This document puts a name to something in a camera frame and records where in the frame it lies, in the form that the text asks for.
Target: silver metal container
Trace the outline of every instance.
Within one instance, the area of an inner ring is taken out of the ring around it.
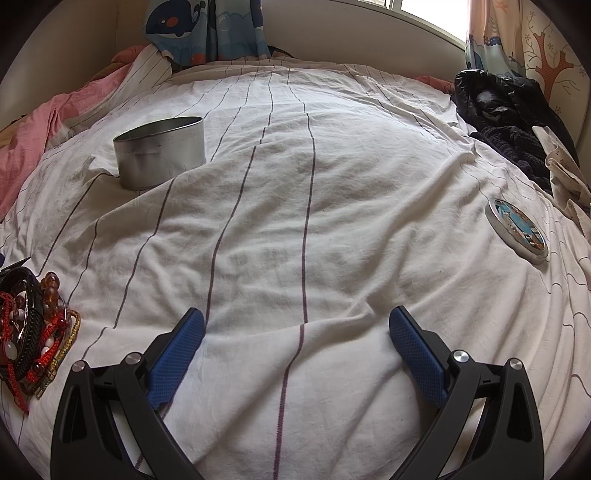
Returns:
[[[113,139],[119,179],[127,190],[148,190],[203,165],[203,118],[167,118]]]

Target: window frame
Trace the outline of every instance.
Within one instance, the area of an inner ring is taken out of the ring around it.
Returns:
[[[412,25],[415,25],[416,27],[422,28],[423,30],[426,30],[432,33],[433,35],[438,36],[439,38],[449,42],[450,44],[454,45],[455,47],[461,50],[464,50],[466,48],[465,42],[458,39],[457,37],[454,37],[451,33],[445,31],[437,25],[432,24],[431,22],[428,22],[427,20],[424,20],[420,17],[417,17],[402,10],[402,0],[385,0],[385,4],[387,5],[387,7],[381,7],[377,4],[372,3],[371,1],[362,0],[329,0],[329,2],[337,2],[340,4],[348,4],[361,8],[369,8],[370,10],[374,10],[375,12],[390,15],[391,17],[403,20]]]

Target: pile of bracelets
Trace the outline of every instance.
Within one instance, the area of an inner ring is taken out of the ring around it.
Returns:
[[[18,407],[41,397],[76,340],[80,315],[60,296],[60,280],[49,272],[39,283],[22,266],[0,277],[0,378]]]

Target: metal tin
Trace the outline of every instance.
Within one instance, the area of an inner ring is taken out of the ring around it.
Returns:
[[[203,118],[167,118],[113,139],[119,179],[127,190],[147,190],[205,163]]]
[[[485,213],[495,232],[521,258],[537,265],[548,256],[544,235],[516,206],[502,199],[492,199],[486,204]]]

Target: metal screw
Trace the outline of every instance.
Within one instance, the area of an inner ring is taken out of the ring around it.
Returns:
[[[128,365],[135,365],[142,359],[142,354],[138,352],[130,353],[125,357],[125,363]]]
[[[84,370],[85,367],[85,362],[84,360],[78,360],[77,362],[74,362],[74,364],[72,365],[72,371],[73,372],[82,372]]]
[[[470,359],[470,355],[464,350],[456,350],[453,352],[453,359],[460,364],[465,364]]]
[[[521,363],[521,360],[519,360],[518,358],[512,358],[511,360],[509,360],[509,366],[513,370],[521,370],[523,368],[523,363]]]

